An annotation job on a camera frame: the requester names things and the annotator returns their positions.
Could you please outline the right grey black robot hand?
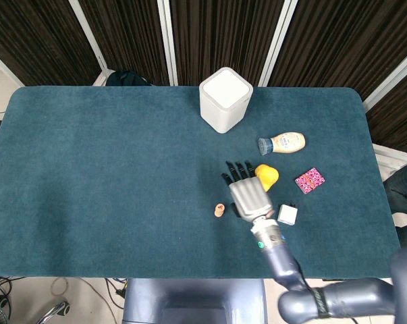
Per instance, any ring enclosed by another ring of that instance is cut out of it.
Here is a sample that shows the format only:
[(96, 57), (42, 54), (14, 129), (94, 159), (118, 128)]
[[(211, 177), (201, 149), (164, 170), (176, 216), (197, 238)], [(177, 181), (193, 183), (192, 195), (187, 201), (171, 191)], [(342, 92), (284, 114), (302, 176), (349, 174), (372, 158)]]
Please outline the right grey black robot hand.
[(236, 214), (241, 219), (254, 223), (258, 219), (269, 219), (275, 212), (273, 203), (249, 161), (244, 163), (226, 161), (228, 173), (221, 177), (227, 184), (235, 204)]

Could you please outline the yellow pear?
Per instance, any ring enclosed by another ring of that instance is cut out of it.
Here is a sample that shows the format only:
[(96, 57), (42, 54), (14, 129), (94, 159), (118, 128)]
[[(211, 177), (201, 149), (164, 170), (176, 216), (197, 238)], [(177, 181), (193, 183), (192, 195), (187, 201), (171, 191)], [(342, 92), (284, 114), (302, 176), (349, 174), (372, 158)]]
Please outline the yellow pear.
[(268, 192), (279, 179), (278, 170), (270, 165), (260, 164), (254, 172), (265, 192)]

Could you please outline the white charger adapter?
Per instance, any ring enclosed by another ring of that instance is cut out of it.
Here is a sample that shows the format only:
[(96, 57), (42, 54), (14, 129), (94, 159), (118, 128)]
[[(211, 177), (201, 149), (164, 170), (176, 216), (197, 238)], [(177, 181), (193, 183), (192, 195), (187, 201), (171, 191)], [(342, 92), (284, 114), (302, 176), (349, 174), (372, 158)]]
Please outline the white charger adapter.
[(295, 225), (298, 209), (295, 205), (280, 205), (277, 221), (286, 225)]

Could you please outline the pink patterned card box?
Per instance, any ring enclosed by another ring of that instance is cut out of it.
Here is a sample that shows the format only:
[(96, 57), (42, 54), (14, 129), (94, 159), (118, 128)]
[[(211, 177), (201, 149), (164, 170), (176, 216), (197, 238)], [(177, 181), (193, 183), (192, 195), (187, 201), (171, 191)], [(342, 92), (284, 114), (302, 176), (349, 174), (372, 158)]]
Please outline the pink patterned card box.
[(294, 181), (303, 194), (308, 194), (325, 183), (325, 178), (321, 175), (317, 168), (313, 167), (304, 174), (300, 175)]

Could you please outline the cream mayonnaise squeeze bottle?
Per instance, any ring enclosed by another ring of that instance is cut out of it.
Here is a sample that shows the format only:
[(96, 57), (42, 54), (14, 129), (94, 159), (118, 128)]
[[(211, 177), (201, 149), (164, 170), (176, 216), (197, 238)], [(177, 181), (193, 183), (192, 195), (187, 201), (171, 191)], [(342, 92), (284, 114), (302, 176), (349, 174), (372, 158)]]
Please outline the cream mayonnaise squeeze bottle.
[(285, 132), (272, 138), (258, 139), (258, 146), (262, 156), (269, 153), (295, 153), (302, 150), (305, 145), (305, 137), (299, 132)]

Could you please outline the white square trash bin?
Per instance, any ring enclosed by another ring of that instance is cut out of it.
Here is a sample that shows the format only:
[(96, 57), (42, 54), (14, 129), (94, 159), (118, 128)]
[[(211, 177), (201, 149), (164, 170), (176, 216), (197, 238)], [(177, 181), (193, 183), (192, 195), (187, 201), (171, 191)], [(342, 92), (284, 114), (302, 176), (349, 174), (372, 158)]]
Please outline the white square trash bin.
[(230, 67), (222, 67), (199, 85), (200, 116), (224, 134), (245, 115), (253, 86)]

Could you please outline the blue-grey robot torso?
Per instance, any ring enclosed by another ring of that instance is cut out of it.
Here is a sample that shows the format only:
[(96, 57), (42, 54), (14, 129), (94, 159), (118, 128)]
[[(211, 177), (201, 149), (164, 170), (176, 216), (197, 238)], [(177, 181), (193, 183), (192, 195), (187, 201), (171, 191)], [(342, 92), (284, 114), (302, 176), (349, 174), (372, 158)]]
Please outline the blue-grey robot torso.
[(264, 281), (130, 278), (121, 324), (268, 324)]

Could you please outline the teal table cloth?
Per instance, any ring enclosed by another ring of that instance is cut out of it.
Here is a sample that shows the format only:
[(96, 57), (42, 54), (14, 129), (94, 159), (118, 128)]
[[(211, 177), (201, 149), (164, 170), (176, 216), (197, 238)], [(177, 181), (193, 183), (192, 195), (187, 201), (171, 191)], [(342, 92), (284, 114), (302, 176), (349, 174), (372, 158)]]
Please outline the teal table cloth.
[[(302, 133), (295, 153), (258, 139)], [(0, 126), (0, 276), (269, 278), (232, 201), (226, 161), (279, 172), (281, 232), (307, 277), (388, 277), (400, 247), (361, 98), (351, 88), (256, 88), (219, 134), (196, 87), (29, 86)], [(303, 194), (295, 179), (325, 183)]]

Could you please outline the dark brown slatted panel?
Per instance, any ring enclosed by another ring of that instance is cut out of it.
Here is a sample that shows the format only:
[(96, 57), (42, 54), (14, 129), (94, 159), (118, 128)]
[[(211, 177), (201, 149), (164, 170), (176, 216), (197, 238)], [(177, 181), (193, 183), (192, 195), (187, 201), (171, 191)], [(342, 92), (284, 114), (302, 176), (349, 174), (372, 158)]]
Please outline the dark brown slatted panel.
[(79, 3), (110, 70), (134, 71), (151, 84), (169, 85), (157, 0)]
[(89, 86), (101, 73), (68, 0), (0, 0), (0, 60), (25, 86)]
[(259, 83), (283, 0), (170, 0), (178, 83), (229, 67)]
[(269, 86), (367, 98), (407, 57), (407, 0), (298, 0)]
[(367, 121), (373, 143), (407, 153), (407, 76), (367, 112)]

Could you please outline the black bag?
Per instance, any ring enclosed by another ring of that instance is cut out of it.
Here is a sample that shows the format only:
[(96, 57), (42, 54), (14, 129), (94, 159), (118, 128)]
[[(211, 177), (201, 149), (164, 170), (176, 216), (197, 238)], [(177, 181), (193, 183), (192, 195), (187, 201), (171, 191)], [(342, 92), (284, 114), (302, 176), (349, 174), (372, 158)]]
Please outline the black bag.
[(152, 86), (134, 71), (115, 71), (107, 78), (105, 86)]

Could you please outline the chrome chair leg with caster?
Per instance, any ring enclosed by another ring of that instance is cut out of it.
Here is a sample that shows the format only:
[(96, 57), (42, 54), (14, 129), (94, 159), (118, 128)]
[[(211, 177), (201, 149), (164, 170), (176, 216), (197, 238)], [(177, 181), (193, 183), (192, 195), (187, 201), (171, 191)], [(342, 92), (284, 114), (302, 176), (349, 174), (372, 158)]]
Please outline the chrome chair leg with caster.
[(55, 316), (66, 316), (70, 311), (70, 304), (66, 300), (63, 300), (53, 306), (49, 311), (47, 311), (36, 324), (46, 324)]

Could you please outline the white metal frame base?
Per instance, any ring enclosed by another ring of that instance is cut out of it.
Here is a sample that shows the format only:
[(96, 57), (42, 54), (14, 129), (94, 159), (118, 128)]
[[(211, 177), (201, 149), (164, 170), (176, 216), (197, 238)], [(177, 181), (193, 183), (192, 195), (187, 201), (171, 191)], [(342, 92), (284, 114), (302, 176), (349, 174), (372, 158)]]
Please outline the white metal frame base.
[(403, 166), (407, 165), (407, 153), (405, 152), (378, 144), (373, 144), (373, 149), (379, 167), (401, 169)]

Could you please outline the white partition frame post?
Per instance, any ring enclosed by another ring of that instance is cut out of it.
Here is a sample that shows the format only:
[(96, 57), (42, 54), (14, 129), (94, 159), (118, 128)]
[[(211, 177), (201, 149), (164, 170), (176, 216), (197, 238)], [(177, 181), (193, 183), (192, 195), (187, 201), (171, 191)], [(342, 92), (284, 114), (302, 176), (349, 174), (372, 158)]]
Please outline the white partition frame post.
[(407, 56), (363, 101), (364, 111), (370, 111), (385, 95), (407, 76)]
[(178, 85), (178, 73), (175, 60), (175, 44), (173, 39), (173, 26), (171, 20), (170, 0), (157, 0), (159, 20), (161, 25), (163, 48), (165, 52), (165, 61), (167, 64), (167, 73), (169, 85)]
[(68, 1), (86, 36), (87, 41), (89, 42), (89, 45), (94, 53), (94, 56), (96, 57), (99, 67), (101, 69), (101, 73), (99, 74), (97, 79), (94, 81), (93, 85), (94, 86), (104, 86), (106, 84), (106, 81), (107, 81), (109, 75), (113, 72), (113, 70), (110, 70), (107, 67), (105, 58), (102, 54), (102, 51), (99, 47), (99, 44), (98, 44), (96, 38), (94, 37), (94, 34), (90, 28), (88, 20), (86, 19), (86, 16), (83, 12), (83, 9), (81, 7), (79, 0), (68, 0)]
[(5, 63), (1, 59), (0, 59), (0, 70), (19, 87), (24, 87), (24, 84), (20, 81), (20, 79), (5, 65)]
[(258, 86), (266, 87), (269, 83), (277, 58), (281, 51), (290, 22), (292, 21), (298, 0), (284, 0), (281, 12), (273, 33), (273, 38), (268, 50), (267, 58), (263, 66)]

